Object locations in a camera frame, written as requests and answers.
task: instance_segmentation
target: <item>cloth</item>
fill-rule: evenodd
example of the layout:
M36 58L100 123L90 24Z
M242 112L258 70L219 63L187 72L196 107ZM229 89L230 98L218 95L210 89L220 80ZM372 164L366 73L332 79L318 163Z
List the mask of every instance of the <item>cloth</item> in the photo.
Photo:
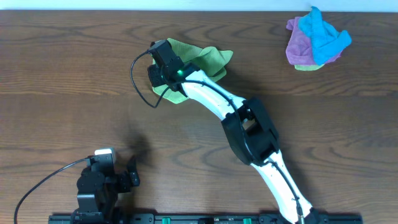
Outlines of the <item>cloth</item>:
M325 64L323 65L294 65L294 68L299 71L315 71L318 70L319 68L322 68Z
M217 82L226 75L224 66L231 60L232 50L217 50L216 47L202 49L171 38L167 40L170 42L175 54L180 56L184 63L192 62L198 65L213 82ZM153 88L153 90L156 94L161 95L166 88L167 85L162 85ZM175 104L188 99L180 92L172 90L167 90L163 97Z
M311 39L299 29L299 19L295 17L287 21L286 29L292 30L289 44L286 48L286 57L291 65L316 65L312 55ZM325 63L334 62L341 52L329 58Z
M313 60L317 65L326 63L351 44L347 30L339 33L322 20L321 11L314 6L308 15L299 19L298 28L311 39Z

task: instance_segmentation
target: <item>wood grain surface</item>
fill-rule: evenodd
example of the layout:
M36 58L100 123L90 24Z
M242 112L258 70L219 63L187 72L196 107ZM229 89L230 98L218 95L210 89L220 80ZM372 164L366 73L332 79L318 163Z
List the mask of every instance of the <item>wood grain surface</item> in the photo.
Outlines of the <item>wood grain surface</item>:
M324 13L353 43L315 72L289 65L288 19L305 12L0 12L0 223L54 170L114 147L135 154L141 186L128 210L258 213L277 204L258 173L229 148L218 118L195 101L154 110L129 80L132 60L168 37L233 50L220 85L258 96L280 133L285 163L313 206L398 220L398 14ZM143 58L135 67L155 101ZM83 164L22 204L19 223L77 208Z

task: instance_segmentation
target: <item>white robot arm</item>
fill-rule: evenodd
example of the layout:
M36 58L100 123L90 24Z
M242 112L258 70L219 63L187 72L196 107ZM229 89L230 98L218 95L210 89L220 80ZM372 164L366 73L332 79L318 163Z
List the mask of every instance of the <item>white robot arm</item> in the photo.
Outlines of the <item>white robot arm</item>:
M243 163L260 173L282 216L290 223L304 223L305 217L311 214L311 203L300 193L286 169L279 149L279 135L261 101L245 100L229 93L196 65L184 64L166 40L153 43L146 53L156 62L148 68L152 86L166 84L219 117L232 150ZM248 120L254 123L244 129L243 123Z
M202 70L193 72L191 75L186 77L186 80L205 82L213 86L228 96L237 108L240 108L245 100L244 98L229 93L215 82L211 81ZM226 99L220 96L219 93L208 86L197 83L182 83L182 88L189 98L198 101L203 106L206 106L211 112L217 115L220 120L224 120L228 113L234 113L234 109L228 103L228 101L226 101ZM274 165L272 165L271 162L276 163L279 166L281 172L285 175L288 182L283 178L282 174L276 169L276 167L274 167ZM312 208L311 203L303 197L294 183L292 177L286 169L280 150L273 152L267 159L264 160L264 163L266 164L264 166L257 166L253 163L251 166L253 166L258 173L260 173L261 177L268 185L278 203L282 216L291 223L298 222L299 217L306 217ZM302 215L297 215L297 204L288 183L290 183L293 191L299 198L299 203L303 212Z

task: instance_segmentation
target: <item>black cable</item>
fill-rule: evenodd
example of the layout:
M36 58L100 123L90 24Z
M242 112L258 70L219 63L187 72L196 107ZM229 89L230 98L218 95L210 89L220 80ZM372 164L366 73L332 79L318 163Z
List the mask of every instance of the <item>black cable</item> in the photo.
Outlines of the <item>black cable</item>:
M136 85L136 83L134 82L134 79L132 78L132 69L133 69L134 65L136 64L137 60L138 60L139 58L141 58L142 56L144 56L145 54L148 54L148 53L149 53L148 51L145 51L144 53L138 55L138 57L136 57L136 59L134 59L134 61L132 61L131 68L130 68L130 79L131 79L132 85L133 85L134 88L136 89L136 91L137 91L138 95L141 97L141 99L144 100L144 102L145 102L146 104L148 104L150 107L156 108L156 107L159 105L160 101L162 100L164 94L167 92L167 90L170 89L170 87L167 87L167 88L163 91L163 93L160 95L160 97L159 97L159 99L157 100L156 104L155 104L155 105L152 105L152 104L150 104L150 103L144 98L144 96L143 96L143 95L141 94L141 92L138 90L137 85Z
M70 216L69 224L74 224L77 211L79 211L79 208L76 208L75 211L73 211L72 215Z
M147 103L147 104L148 104L149 106L151 106L152 108L156 108L156 107L159 105L159 103L160 103L161 99L163 98L164 94L166 93L167 90L169 90L170 87L167 87L167 88L163 91L163 93L160 95L159 99L157 100L157 103L156 103L155 106L152 105L152 104L150 104L150 103L143 97L143 95L138 91L137 86L136 86L136 84L134 83L134 80L133 80L133 78L132 78L132 68L133 68L134 64L136 63L136 61L137 61L140 57L142 57L143 55L145 55L145 54L148 54L148 51L146 51L146 52L140 54L140 55L132 62L132 64L131 64L131 69L130 69L130 78L131 78L132 85L133 85L134 88L136 89L138 95L144 100L144 102ZM222 96L222 97L232 106L232 109L234 110L234 114L236 115L238 121L241 121L241 118L239 117L238 109L237 109L236 105L234 104L233 100L230 99L228 96L226 96L223 92L219 91L219 89L215 88L215 87L212 86L212 85L209 85L209 84L206 83L206 82L201 82L201 81L196 81L196 80L184 80L184 81L172 83L172 85L179 85L179 84L183 84L183 83L196 83L196 84L204 85L204 86L207 86L208 88L211 88L213 91L215 91L215 92L218 93L220 96ZM244 128L243 128L242 122L240 122L240 124L241 124L241 125L240 125L240 128L241 128L242 134L244 134ZM247 146L245 137L243 137L243 140L244 140L245 145ZM294 200L296 201L296 205L297 205L297 206L296 206L296 207L297 207L297 214L300 215L300 216L302 216L302 215L303 215L303 211L302 211L302 208L301 208L301 205L300 205L300 202L299 202L299 199L300 199L300 198L297 196L295 190L294 190L293 187L292 187L292 184L291 184L291 183L289 182L289 180L286 178L285 174L282 172L282 170L280 169L280 167L278 166L278 164L277 164L276 162L271 162L271 161L268 161L268 162L270 162L270 163L279 171L279 173L281 174L281 176L282 176L282 177L284 178L284 180L286 181L286 184L289 186L290 191L292 191L292 194L293 194L293 196L294 196Z
M267 161L267 162L266 162L266 165L267 165L267 163L271 163L272 166L274 166L274 167L278 170L278 172L281 174L282 178L285 180L287 186L289 187L290 191L291 191L292 194L293 194L294 200L296 201L297 215L302 216L302 215L303 215L303 210L302 210L301 204L300 204L300 202L299 202L300 197L297 196L296 191L293 189L292 184L291 184L290 181L287 179L286 175L282 172L282 170L281 170L280 167L278 166L278 163L276 163L276 162L274 162L274 161Z
M54 176L55 174L58 174L59 172L65 170L65 169L67 169L67 168L69 168L69 167L71 167L71 166L74 166L74 165L78 164L79 162L83 162L83 161L86 160L86 159L87 159L87 158L79 159L78 161L72 162L71 164L62 167L61 169L59 169L59 170L53 172L52 174L48 175L46 178L44 178L44 179L41 180L39 183L37 183L34 187L32 187L32 188L19 200L18 205L17 205L17 207L15 208L15 212L14 212L14 224L18 224L18 222L17 222L17 216L18 216L19 207L21 206L21 204L23 203L23 201L25 200L25 198L26 198L30 193L32 193L38 186L40 186L41 184L43 184L43 183L44 183L46 180L48 180L50 177Z

